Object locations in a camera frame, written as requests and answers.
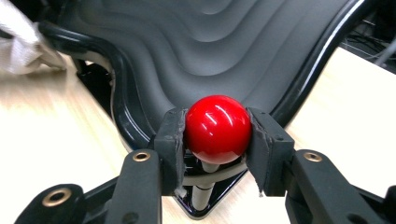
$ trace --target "light wood surface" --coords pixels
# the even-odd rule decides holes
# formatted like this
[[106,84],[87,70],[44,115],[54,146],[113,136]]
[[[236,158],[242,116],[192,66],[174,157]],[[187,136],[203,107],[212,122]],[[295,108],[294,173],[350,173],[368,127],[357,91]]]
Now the light wood surface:
[[[326,154],[351,184],[384,196],[396,185],[396,76],[338,49],[288,126],[296,148]],[[13,223],[43,189],[93,189],[126,155],[110,118],[75,77],[47,67],[0,72],[0,223]],[[284,198],[259,197],[251,175],[204,220],[163,198],[163,223],[289,223]]]

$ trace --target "metal rivet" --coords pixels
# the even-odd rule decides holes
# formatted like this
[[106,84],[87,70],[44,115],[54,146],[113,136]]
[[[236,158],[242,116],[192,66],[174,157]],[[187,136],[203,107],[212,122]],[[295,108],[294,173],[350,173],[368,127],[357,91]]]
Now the metal rivet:
[[318,154],[313,153],[313,152],[305,152],[305,153],[304,153],[304,157],[305,157],[307,160],[309,160],[309,161],[315,161],[315,162],[320,162],[320,161],[322,161],[322,158],[321,158]]
[[150,157],[149,153],[147,152],[139,152],[134,155],[134,161],[146,161]]
[[72,191],[67,188],[55,189],[51,191],[47,196],[43,199],[43,205],[46,207],[53,207],[64,203],[67,199],[72,196]]

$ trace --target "glossy red sphere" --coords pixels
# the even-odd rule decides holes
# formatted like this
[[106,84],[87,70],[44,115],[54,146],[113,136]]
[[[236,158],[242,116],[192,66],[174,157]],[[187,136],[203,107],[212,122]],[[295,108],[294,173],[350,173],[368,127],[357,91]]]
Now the glossy red sphere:
[[207,96],[187,112],[185,136],[187,147],[201,161],[228,163],[248,147],[250,118],[235,99],[224,95]]

